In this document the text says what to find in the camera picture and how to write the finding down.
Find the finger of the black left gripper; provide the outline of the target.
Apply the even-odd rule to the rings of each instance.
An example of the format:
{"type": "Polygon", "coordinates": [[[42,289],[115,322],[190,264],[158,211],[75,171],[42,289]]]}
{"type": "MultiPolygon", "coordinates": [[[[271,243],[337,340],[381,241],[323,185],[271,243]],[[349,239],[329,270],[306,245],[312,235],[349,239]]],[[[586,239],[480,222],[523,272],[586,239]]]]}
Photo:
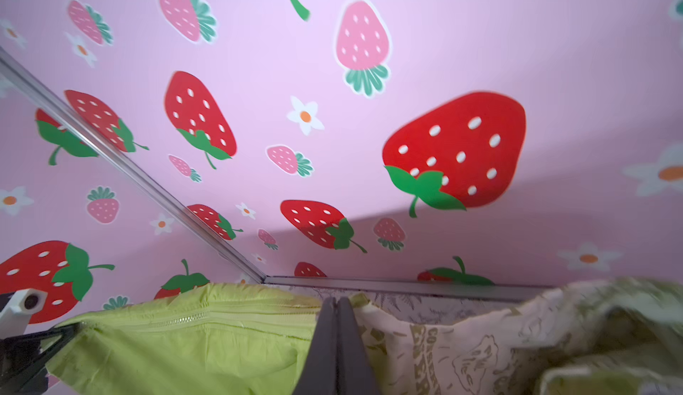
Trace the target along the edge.
{"type": "Polygon", "coordinates": [[[80,331],[79,324],[1,340],[1,393],[41,395],[48,390],[46,364],[80,331]]]}

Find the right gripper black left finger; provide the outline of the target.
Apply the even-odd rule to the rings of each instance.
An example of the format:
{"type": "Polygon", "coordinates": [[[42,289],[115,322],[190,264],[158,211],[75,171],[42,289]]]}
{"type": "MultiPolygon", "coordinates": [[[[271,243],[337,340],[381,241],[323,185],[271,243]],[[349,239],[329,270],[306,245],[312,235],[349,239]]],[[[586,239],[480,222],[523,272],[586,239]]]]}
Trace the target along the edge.
{"type": "Polygon", "coordinates": [[[334,297],[323,302],[304,368],[293,395],[337,393],[337,310],[334,297]]]}

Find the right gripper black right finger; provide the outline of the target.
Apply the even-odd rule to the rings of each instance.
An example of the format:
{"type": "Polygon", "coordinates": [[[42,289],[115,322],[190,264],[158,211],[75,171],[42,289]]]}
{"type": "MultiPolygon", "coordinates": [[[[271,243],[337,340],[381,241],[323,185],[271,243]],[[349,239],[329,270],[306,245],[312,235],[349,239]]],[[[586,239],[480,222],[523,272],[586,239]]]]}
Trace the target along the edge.
{"type": "Polygon", "coordinates": [[[341,395],[380,395],[354,311],[346,297],[336,302],[336,390],[341,395]]]}

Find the green zip-up jacket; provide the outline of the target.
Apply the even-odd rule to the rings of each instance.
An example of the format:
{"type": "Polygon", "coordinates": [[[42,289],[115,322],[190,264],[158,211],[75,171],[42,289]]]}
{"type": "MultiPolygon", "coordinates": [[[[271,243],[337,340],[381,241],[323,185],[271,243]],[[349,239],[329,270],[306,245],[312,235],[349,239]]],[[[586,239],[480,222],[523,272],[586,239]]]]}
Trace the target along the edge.
{"type": "MultiPolygon", "coordinates": [[[[575,283],[452,325],[348,298],[381,394],[679,394],[682,287],[575,283]]],[[[209,284],[73,319],[47,370],[80,394],[291,394],[323,303],[209,284]]]]}

